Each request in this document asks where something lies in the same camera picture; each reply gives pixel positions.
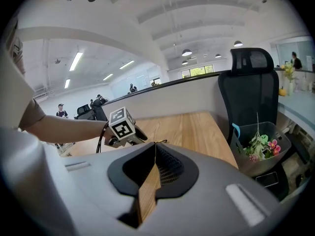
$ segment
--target wooden table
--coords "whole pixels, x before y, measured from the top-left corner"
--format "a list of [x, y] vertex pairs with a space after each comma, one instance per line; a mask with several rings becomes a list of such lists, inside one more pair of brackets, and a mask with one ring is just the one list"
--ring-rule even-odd
[[[209, 112], [189, 113], [174, 116], [139, 119], [136, 124], [148, 136], [148, 142], [167, 139], [167, 143], [222, 159], [237, 168], [233, 154], [216, 122]], [[98, 138], [77, 143], [71, 148], [73, 156], [95, 153]], [[93, 150], [82, 151], [92, 146]], [[111, 147], [102, 146], [104, 150]], [[155, 190], [160, 188], [158, 168], [155, 165], [139, 190], [143, 221], [154, 210]]]

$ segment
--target person's arm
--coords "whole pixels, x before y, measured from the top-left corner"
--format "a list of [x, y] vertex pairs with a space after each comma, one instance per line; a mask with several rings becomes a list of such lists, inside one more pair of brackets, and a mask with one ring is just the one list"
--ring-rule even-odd
[[[45, 116], [26, 131], [41, 141], [63, 144], [89, 140], [99, 137], [106, 122], [95, 120], [72, 120], [55, 116]], [[114, 134], [110, 128], [104, 134], [108, 141]]]

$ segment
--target gray plastic housing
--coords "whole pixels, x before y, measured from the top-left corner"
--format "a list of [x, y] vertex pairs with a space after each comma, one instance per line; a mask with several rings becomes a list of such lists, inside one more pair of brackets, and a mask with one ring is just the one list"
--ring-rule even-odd
[[271, 193], [230, 164], [166, 144], [194, 161], [198, 179], [181, 197], [158, 199], [153, 213], [133, 228], [121, 218], [139, 216], [138, 197], [120, 194], [107, 169], [116, 159], [154, 143], [60, 158], [54, 146], [30, 134], [0, 130], [0, 137], [1, 175], [27, 215], [48, 235], [244, 234], [255, 232], [280, 206]]

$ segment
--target plastic bin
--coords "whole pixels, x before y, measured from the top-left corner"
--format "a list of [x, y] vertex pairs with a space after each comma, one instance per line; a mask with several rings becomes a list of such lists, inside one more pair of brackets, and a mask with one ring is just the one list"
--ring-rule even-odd
[[285, 155], [289, 148], [291, 148], [290, 140], [285, 136], [285, 134], [282, 131], [278, 130], [273, 123], [271, 122], [259, 123], [260, 135], [267, 135], [269, 141], [276, 139], [278, 145], [281, 147], [281, 150], [279, 154], [276, 156], [273, 156], [265, 160], [253, 162], [246, 156], [243, 147], [247, 147], [251, 139], [255, 136], [257, 132], [257, 123], [246, 126], [240, 126], [240, 130], [241, 134], [238, 139], [237, 138], [238, 133], [236, 129], [234, 129], [230, 148], [232, 150], [239, 170], [250, 177], [261, 175], [267, 172], [268, 170], [272, 169]]

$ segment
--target flower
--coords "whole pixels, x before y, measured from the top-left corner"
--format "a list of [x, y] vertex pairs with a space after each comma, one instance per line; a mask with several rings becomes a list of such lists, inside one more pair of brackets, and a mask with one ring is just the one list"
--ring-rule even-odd
[[268, 142], [268, 146], [270, 149], [274, 149], [277, 145], [277, 140], [276, 139], [273, 139], [272, 142]]
[[279, 145], [277, 145], [274, 150], [273, 150], [273, 155], [278, 155], [280, 152], [281, 147]]
[[250, 159], [251, 161], [253, 161], [253, 162], [257, 162], [257, 161], [259, 160], [258, 156], [255, 155], [255, 154], [251, 154], [251, 155], [249, 156], [249, 159]]

